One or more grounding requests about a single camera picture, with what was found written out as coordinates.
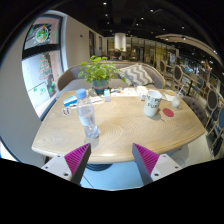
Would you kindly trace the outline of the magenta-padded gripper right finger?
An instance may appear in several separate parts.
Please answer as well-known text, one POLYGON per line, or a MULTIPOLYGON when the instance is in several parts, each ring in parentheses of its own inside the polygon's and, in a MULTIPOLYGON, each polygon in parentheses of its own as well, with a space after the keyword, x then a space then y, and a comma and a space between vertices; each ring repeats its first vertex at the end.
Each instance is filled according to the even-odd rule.
POLYGON ((132 154, 144 185, 181 170, 181 167, 167 154, 158 155, 136 143, 132 145, 132 154))

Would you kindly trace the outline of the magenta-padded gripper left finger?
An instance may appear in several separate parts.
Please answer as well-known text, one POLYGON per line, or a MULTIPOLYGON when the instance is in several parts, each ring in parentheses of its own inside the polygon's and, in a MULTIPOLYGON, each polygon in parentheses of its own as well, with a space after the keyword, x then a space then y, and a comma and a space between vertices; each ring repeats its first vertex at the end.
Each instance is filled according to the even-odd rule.
POLYGON ((91 144, 87 143, 66 155, 58 154, 42 169, 79 185, 91 154, 91 144))

